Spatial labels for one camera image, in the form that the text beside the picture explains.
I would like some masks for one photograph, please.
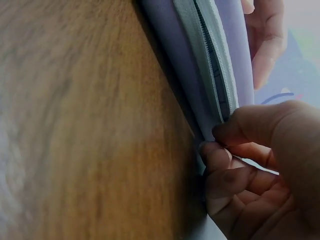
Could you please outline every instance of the hand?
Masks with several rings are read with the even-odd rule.
[[[215,142],[201,147],[206,205],[228,239],[319,239],[319,110],[296,101],[246,106],[213,135],[227,150]]]
[[[252,59],[254,88],[269,78],[287,47],[284,0],[241,0]]]

